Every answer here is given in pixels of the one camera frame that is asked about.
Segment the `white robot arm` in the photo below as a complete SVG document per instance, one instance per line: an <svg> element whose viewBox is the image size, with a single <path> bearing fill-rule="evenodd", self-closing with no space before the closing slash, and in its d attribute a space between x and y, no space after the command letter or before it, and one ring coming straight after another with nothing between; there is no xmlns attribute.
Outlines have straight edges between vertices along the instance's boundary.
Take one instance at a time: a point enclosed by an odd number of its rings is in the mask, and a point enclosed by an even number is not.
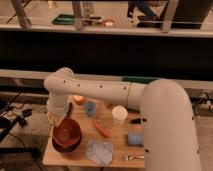
<svg viewBox="0 0 213 171"><path fill-rule="evenodd" d="M202 171L192 105L173 80L148 84L78 79L64 67L44 80L48 111L61 116L68 97L81 95L138 110L143 122L146 171Z"/></svg>

